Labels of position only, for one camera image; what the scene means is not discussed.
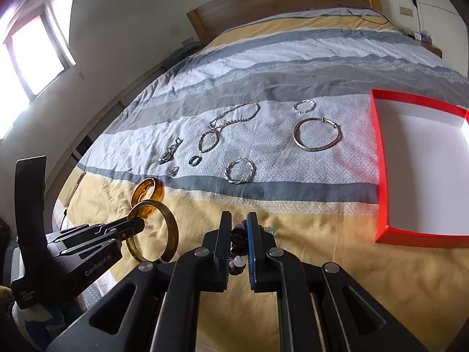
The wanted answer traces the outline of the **amber translucent bangle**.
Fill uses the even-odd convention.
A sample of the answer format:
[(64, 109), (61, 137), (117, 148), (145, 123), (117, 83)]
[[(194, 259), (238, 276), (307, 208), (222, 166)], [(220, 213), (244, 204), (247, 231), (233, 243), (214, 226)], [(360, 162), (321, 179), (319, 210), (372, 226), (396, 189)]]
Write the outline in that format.
[(142, 180), (134, 191), (130, 198), (130, 206), (134, 207), (141, 201), (146, 199), (162, 201), (164, 197), (164, 185), (163, 183), (154, 177), (149, 177)]

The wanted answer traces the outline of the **dark olive bangle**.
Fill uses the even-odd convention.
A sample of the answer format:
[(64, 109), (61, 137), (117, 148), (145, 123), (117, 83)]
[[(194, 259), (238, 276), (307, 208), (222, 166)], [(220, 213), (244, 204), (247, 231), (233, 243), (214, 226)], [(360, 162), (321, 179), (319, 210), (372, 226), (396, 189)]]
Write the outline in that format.
[(161, 251), (162, 254), (157, 260), (165, 264), (170, 263), (179, 243), (178, 225), (170, 209), (160, 201), (145, 199), (132, 207), (127, 218), (145, 221), (151, 216), (154, 219), (153, 223), (144, 228), (141, 235), (125, 240), (127, 248), (139, 263), (149, 261), (142, 254), (142, 250), (149, 252), (151, 257), (156, 257), (156, 252)]

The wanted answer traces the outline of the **silver pendant brooch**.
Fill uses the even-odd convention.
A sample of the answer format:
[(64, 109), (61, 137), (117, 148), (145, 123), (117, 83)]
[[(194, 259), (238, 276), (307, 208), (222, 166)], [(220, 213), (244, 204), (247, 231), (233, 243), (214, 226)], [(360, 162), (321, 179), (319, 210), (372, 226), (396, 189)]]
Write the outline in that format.
[(171, 144), (166, 150), (164, 153), (162, 153), (162, 155), (160, 155), (160, 157), (158, 158), (158, 164), (159, 165), (163, 165), (167, 162), (170, 162), (173, 157), (174, 157), (174, 154), (175, 152), (177, 151), (177, 149), (180, 147), (180, 145), (182, 144), (183, 140), (180, 139), (180, 138), (177, 138), (173, 144)]

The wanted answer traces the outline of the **large thin silver bangle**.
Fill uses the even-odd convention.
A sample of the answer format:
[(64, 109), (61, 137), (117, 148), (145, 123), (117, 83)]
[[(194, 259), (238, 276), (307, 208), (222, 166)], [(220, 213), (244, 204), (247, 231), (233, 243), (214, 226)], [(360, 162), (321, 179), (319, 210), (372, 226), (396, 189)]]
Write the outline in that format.
[(293, 142), (305, 152), (325, 151), (343, 138), (340, 125), (324, 117), (301, 119), (293, 129)]

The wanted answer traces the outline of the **striped bed duvet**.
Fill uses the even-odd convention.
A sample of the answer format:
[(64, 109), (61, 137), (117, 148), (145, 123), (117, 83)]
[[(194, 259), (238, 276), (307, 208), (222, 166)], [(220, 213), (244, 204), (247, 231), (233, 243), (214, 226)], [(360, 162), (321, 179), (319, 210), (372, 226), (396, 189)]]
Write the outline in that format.
[[(301, 261), (341, 265), (430, 351), (468, 318), (468, 252), (374, 242), (378, 156), (372, 89), (468, 105), (468, 79), (370, 9), (279, 14), (228, 29), (163, 75), (95, 140), (53, 209), (55, 229), (127, 214), (154, 177), (180, 234), (198, 247), (223, 211), (254, 212)], [(301, 119), (337, 122), (343, 138), (310, 153)], [(180, 138), (173, 159), (158, 158)]]

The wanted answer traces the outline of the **window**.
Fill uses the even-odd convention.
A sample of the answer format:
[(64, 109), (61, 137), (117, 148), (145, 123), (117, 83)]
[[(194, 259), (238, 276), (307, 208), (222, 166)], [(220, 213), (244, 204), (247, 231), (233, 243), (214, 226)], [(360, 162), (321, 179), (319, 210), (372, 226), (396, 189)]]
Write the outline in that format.
[(1, 138), (75, 64), (50, 6), (39, 6), (16, 21), (1, 43)]

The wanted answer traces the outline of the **blue clothes pile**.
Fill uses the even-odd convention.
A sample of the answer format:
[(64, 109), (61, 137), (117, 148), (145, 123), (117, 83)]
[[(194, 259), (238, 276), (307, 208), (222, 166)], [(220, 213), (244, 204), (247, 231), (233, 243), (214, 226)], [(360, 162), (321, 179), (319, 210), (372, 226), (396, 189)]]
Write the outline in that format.
[(170, 64), (175, 65), (178, 62), (181, 62), (183, 59), (192, 56), (193, 54), (197, 53), (203, 49), (203, 44), (200, 42), (192, 42), (188, 45), (183, 45), (181, 48), (175, 50), (169, 57), (168, 62)]

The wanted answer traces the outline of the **red shallow box tray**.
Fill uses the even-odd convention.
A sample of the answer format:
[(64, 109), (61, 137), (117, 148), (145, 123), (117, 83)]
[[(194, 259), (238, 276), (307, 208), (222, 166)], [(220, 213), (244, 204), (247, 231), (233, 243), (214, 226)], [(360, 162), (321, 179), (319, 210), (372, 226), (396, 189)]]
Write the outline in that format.
[(468, 109), (371, 90), (378, 151), (377, 243), (468, 247)]

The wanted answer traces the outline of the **wooden headboard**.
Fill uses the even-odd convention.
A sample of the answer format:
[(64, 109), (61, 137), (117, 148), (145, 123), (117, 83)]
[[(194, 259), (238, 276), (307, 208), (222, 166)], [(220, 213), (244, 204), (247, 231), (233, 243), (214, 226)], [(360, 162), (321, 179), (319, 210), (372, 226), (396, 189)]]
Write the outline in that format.
[(212, 0), (187, 13), (200, 42), (208, 45), (224, 31), (280, 13), (338, 6), (382, 11), (381, 0)]

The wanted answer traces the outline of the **wooden nightstand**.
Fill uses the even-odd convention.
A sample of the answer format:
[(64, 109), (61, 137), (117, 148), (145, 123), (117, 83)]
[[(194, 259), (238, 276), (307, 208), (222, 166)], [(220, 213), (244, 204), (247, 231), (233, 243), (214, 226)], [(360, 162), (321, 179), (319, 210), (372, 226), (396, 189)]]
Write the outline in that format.
[(442, 58), (442, 50), (436, 46), (434, 46), (433, 44), (431, 43), (426, 43), (426, 42), (422, 42), (421, 45), (426, 48), (428, 51), (430, 51), (431, 53), (437, 55), (438, 57)]

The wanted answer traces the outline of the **purple tissue box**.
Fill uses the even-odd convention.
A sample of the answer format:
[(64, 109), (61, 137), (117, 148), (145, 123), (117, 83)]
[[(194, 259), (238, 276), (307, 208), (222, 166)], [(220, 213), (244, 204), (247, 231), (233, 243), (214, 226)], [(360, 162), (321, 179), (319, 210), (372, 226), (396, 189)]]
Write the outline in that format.
[(415, 32), (415, 38), (422, 43), (432, 44), (432, 37), (425, 31)]

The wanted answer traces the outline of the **white sliding wardrobe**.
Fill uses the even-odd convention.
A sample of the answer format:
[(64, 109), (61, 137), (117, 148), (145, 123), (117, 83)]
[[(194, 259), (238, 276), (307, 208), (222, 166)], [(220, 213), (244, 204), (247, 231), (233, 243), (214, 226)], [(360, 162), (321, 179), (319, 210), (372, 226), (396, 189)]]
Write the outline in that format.
[(449, 0), (416, 0), (419, 28), (442, 51), (442, 58), (468, 75), (468, 29)]

